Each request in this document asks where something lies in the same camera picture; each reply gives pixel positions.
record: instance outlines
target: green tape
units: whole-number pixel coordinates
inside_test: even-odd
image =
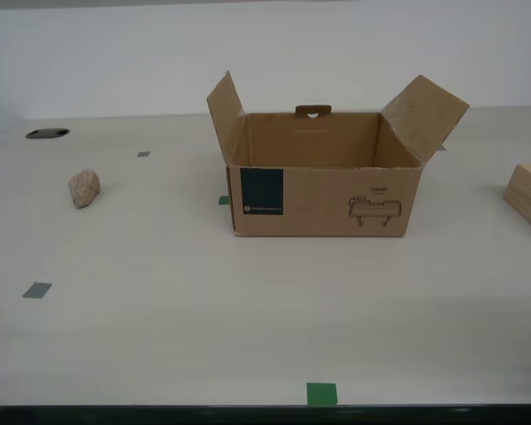
[[[335,383],[307,383],[308,406],[335,406],[338,404]]]

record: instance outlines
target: dark label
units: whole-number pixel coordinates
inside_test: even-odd
[[[283,170],[241,168],[244,214],[283,215]]]

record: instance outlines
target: table surface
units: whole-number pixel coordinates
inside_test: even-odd
[[[25,138],[47,127],[71,133]],[[304,404],[306,383],[342,405],[531,403],[531,225],[502,199],[531,108],[471,109],[445,147],[404,238],[248,238],[207,115],[9,130],[0,405]],[[103,190],[75,210],[87,168]]]

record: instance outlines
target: rock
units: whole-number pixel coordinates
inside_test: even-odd
[[[71,178],[69,190],[74,207],[82,208],[90,204],[100,193],[100,180],[94,171],[84,170]]]

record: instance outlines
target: printed drawing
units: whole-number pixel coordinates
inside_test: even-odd
[[[350,200],[350,217],[356,217],[360,227],[364,226],[365,217],[385,217],[382,226],[386,227],[389,221],[394,217],[401,215],[401,202],[399,201],[368,201],[366,197],[353,197]]]

